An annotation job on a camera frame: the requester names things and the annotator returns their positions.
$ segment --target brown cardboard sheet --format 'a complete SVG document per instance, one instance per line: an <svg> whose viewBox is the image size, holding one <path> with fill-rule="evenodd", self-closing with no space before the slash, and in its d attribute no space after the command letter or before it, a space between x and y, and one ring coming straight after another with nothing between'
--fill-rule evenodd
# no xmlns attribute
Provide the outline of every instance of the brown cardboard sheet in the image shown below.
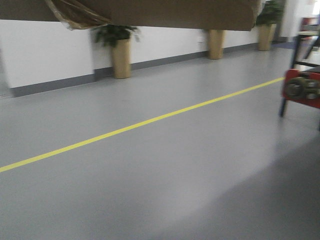
<svg viewBox="0 0 320 240"><path fill-rule="evenodd" d="M0 19L250 31L261 0L4 0Z"/></svg>

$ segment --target plastic wrap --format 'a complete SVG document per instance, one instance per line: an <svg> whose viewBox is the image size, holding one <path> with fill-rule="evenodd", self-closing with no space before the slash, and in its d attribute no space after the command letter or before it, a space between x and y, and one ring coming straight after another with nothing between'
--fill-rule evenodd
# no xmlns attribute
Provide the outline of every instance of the plastic wrap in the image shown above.
<svg viewBox="0 0 320 240"><path fill-rule="evenodd" d="M56 18L68 29L91 29L111 23L77 0L45 0Z"/></svg>

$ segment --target tan planter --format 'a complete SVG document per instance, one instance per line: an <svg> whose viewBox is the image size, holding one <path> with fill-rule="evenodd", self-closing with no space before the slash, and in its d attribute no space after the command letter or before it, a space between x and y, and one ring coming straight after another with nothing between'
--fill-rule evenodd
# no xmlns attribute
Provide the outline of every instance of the tan planter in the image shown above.
<svg viewBox="0 0 320 240"><path fill-rule="evenodd" d="M118 40L116 47L112 47L112 66L116 79L130 78L130 39Z"/></svg>
<svg viewBox="0 0 320 240"><path fill-rule="evenodd" d="M209 59L221 59L224 55L225 30L209 30Z"/></svg>
<svg viewBox="0 0 320 240"><path fill-rule="evenodd" d="M258 49L260 51L270 50L271 42L274 39L277 24L263 24L258 26Z"/></svg>

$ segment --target gray baseboard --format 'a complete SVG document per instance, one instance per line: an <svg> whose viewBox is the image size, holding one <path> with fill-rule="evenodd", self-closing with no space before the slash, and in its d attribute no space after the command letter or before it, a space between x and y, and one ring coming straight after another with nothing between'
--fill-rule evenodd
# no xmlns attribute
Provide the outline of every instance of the gray baseboard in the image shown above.
<svg viewBox="0 0 320 240"><path fill-rule="evenodd" d="M285 43L285 42L288 42L288 41L289 41L289 37L287 37L287 36L279 36L279 37L277 38L277 40L278 40L279 42Z"/></svg>
<svg viewBox="0 0 320 240"><path fill-rule="evenodd" d="M250 44L245 44L240 46L226 47L223 49L223 53L229 54L236 51L256 49L256 48L257 48L257 43L250 43ZM187 60L203 58L203 57L206 57L207 55L208 55L208 51L200 51L200 52L194 52L194 53L189 53L185 55L171 56L171 57L155 59L150 61L143 61L143 62L136 62L131 64L131 69L132 70L146 69L146 68L156 67L160 65L173 64L173 63L183 62ZM104 77L109 77L112 74L113 74L112 67L105 67L105 68L94 70L94 75L97 80L102 79Z"/></svg>
<svg viewBox="0 0 320 240"><path fill-rule="evenodd" d="M223 52L225 54L228 54L228 53L241 51L241 50L254 49L256 48L256 46L257 46L256 43L251 43L251 44L240 45L240 46L226 47L223 49ZM207 55L208 55L207 51L201 51L201 52L194 52L194 53L180 55L180 56L172 56L172 57L166 57L166 58L155 59L150 61L137 62L131 65L131 69L138 70L138 69L151 68L151 67L165 65L165 64L173 64L173 63L183 62L187 60L203 58L203 57L206 57ZM82 84L93 83L95 82L95 80L99 80L101 78L111 76L112 73L113 73L112 67L105 67L105 68L95 69L94 74L37 83L37 84L32 84L27 86L14 87L14 88L10 88L10 91L14 97L21 97L21 96L26 96L30 94L37 94L37 93L47 92L51 90L57 90L57 89L73 87L73 86L82 85Z"/></svg>
<svg viewBox="0 0 320 240"><path fill-rule="evenodd" d="M82 84L89 84L95 82L95 75L76 76L66 79L60 79L55 81L48 81L43 83L37 83L27 86L19 86L10 88L10 91L14 97L22 97L30 94L37 94L47 92L51 90L63 89L73 87Z"/></svg>

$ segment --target yellow tape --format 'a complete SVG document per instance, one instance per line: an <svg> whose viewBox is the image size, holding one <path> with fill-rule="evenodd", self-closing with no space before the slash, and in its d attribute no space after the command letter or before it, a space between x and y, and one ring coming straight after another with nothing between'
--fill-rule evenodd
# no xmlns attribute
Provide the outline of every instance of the yellow tape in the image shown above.
<svg viewBox="0 0 320 240"><path fill-rule="evenodd" d="M28 158L26 160L18 161L18 162L15 162L13 164L9 164L9 165L0 167L0 173L8 171L8 170L11 170L11 169L15 169L15 168L27 165L27 164L31 164L31 163L37 162L39 160L43 160L43 159L46 159L46 158L49 158L49 157L52 157L52 156L55 156L55 155L58 155L58 154L61 154L61 153L76 149L76 148L79 148L79 147L82 147L82 146L85 146L85 145L88 145L88 144L92 144L92 143L97 142L99 140L106 139L106 138L109 138L111 136L114 136L114 135L129 131L129 130L132 130L132 129L136 129L136 128L142 127L144 125L151 124L151 123L154 123L156 121L172 117L174 115L178 115L178 114L181 114L181 113L193 110L193 109L197 109L197 108L200 108L200 107L203 107L203 106L206 106L206 105L209 105L209 104L221 101L221 100L225 100L225 99L228 99L228 98L240 95L240 94L244 94L244 93L247 93L249 91L256 90L256 89L259 89L259 88L262 88L262 87L277 83L277 82L279 82L279 81L281 81L283 79L284 79L283 77L280 77L280 78L277 78L277 79L274 79L274 80L271 80L271 81L267 81L267 82L264 82L264 83L259 84L259 85L255 85L255 86L252 86L252 87L240 90L240 91L236 91L236 92L231 93L231 94L227 94L227 95L220 96L220 97L208 100L208 101L204 101L204 102L201 102L201 103L196 104L196 105L188 106L188 107L182 108L182 109L177 110L177 111L173 111L173 112L161 115L161 116L157 116L157 117L151 118L149 120L138 122L136 124L133 124L133 125L130 125L130 126L126 126L126 127L120 128L118 130L111 131L111 132L108 132L106 134L102 134L100 136L96 136L96 137L90 138L88 140L84 140L84 141L81 141L81 142L78 142L78 143L75 143L75 144L72 144L72 145L69 145L69 146L65 146L63 148L60 148L60 149L57 149L57 150L54 150L54 151L50 151L50 152L47 152L47 153L44 153L44 154L41 154L41 155L38 155L38 156L34 156L34 157Z"/></svg>

